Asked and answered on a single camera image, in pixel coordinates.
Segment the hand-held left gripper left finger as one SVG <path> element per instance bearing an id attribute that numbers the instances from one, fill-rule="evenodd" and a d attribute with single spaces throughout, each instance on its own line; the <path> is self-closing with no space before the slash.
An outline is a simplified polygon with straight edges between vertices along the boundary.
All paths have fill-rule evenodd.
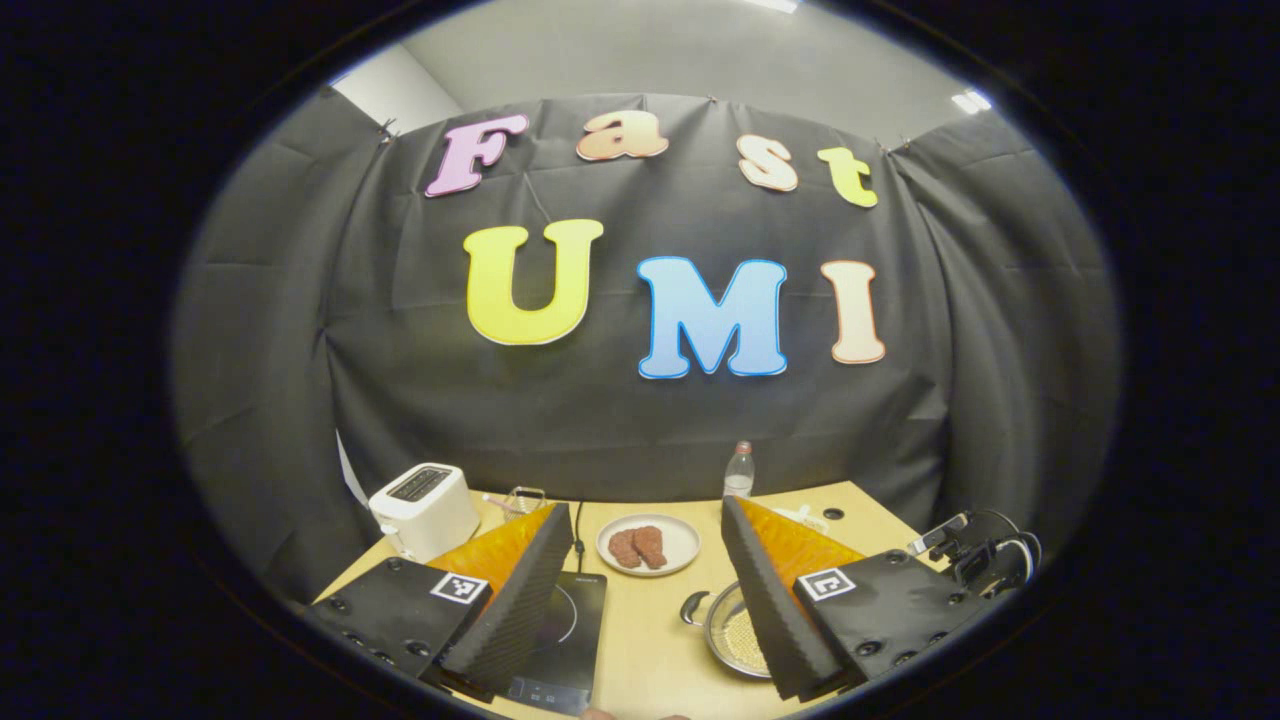
<path id="1" fill-rule="evenodd" d="M 570 515 L 548 503 L 429 562 L 387 559 L 305 616 L 415 682 L 489 702 L 532 652 L 573 542 Z"/>

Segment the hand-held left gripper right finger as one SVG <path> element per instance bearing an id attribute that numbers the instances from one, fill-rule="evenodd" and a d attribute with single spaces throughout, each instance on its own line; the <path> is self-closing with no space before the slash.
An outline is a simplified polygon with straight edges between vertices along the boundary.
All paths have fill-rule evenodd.
<path id="1" fill-rule="evenodd" d="M 863 556 L 739 496 L 723 500 L 721 534 L 782 700 L 874 680 L 991 610 L 902 550 Z"/>

